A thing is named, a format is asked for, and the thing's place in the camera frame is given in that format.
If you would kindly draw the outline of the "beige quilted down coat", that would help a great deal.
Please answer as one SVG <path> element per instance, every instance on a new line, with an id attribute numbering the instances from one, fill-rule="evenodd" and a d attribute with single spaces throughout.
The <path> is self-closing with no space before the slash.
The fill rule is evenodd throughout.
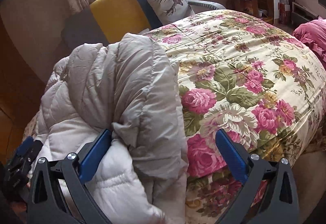
<path id="1" fill-rule="evenodd" d="M 83 44 L 55 64 L 36 116 L 39 153 L 63 159 L 102 130 L 113 141 L 86 187 L 113 223 L 184 223 L 187 142 L 178 65 L 126 34 Z"/>

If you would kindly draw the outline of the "grey yellow blue headboard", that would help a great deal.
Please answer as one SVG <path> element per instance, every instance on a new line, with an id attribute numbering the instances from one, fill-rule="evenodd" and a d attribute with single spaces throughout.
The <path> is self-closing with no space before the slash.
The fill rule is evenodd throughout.
<path id="1" fill-rule="evenodd" d="M 108 45 L 128 32 L 138 34 L 160 27 L 162 22 L 147 0 L 96 0 L 65 21 L 61 38 L 72 50 L 84 43 Z"/>

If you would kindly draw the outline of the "brown wooden wardrobe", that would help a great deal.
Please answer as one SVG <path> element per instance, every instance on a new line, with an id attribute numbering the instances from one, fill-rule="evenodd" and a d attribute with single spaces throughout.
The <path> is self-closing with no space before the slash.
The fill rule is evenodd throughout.
<path id="1" fill-rule="evenodd" d="M 21 57 L 1 22 L 1 162 L 20 145 L 45 84 Z"/>

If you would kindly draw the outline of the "floral bed quilt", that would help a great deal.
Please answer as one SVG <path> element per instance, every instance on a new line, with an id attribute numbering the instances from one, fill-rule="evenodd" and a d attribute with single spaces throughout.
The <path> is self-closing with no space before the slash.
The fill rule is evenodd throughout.
<path id="1" fill-rule="evenodd" d="M 240 189 L 215 144 L 223 129 L 263 159 L 294 164 L 323 149 L 325 69 L 288 33 L 231 10 L 199 13 L 144 34 L 178 65 L 187 142 L 184 223 L 214 223 Z"/>

